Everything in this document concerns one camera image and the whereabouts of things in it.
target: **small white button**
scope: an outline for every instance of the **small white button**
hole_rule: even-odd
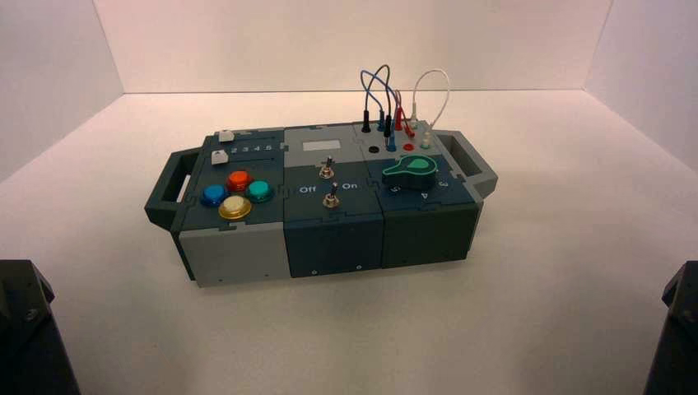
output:
[[[221,130],[218,132],[218,142],[232,142],[235,139],[235,134],[232,130]]]
[[[222,165],[228,163],[228,154],[223,150],[214,151],[211,153],[211,164]]]

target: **white wall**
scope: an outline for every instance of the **white wall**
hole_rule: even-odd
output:
[[[122,92],[90,0],[0,2],[0,180]]]
[[[698,2],[615,0],[585,88],[698,170]]]
[[[356,90],[381,63],[402,88],[428,67],[458,88],[580,88],[610,1],[95,4],[126,92],[176,92]]]

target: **yellow button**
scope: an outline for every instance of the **yellow button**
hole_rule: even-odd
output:
[[[227,220],[239,220],[249,214],[252,203],[241,196],[231,196],[218,207],[218,214]]]

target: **black wire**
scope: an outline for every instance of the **black wire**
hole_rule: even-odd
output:
[[[364,72],[365,72],[365,70],[361,70],[361,73],[360,73],[360,75],[361,75],[361,86],[364,87],[364,91],[366,91],[366,94],[367,94],[368,96],[370,96],[370,98],[373,99],[373,101],[380,107],[380,110],[383,111],[383,105],[380,103],[380,101],[379,101],[378,99],[375,98],[375,96],[373,96],[372,93],[370,93],[370,91],[369,91],[368,88],[366,87],[366,81],[364,81]],[[368,103],[365,104],[364,110],[368,110]]]
[[[388,70],[388,76],[385,77],[385,97],[388,99],[388,114],[391,114],[393,112],[393,107],[390,106],[390,95],[388,93],[388,84],[390,83],[390,66],[388,66],[387,64],[384,64],[383,66],[378,67],[378,70],[376,70],[373,73],[373,76],[371,77],[371,81],[369,81],[368,89],[366,89],[366,99],[365,99],[365,103],[364,103],[364,110],[369,109],[369,91],[370,91],[371,85],[373,85],[373,80],[378,75],[378,73],[381,72],[381,70],[383,70],[384,68],[386,70]]]

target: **carrying handle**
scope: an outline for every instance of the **carrying handle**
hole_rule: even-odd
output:
[[[484,199],[494,192],[497,185],[497,174],[482,159],[482,156],[463,134],[442,130],[435,130],[434,134],[465,174],[466,182],[475,187],[481,198]]]
[[[201,148],[177,151],[170,155],[146,203],[148,219],[164,230],[170,230],[181,203],[177,202],[187,175],[191,175]]]

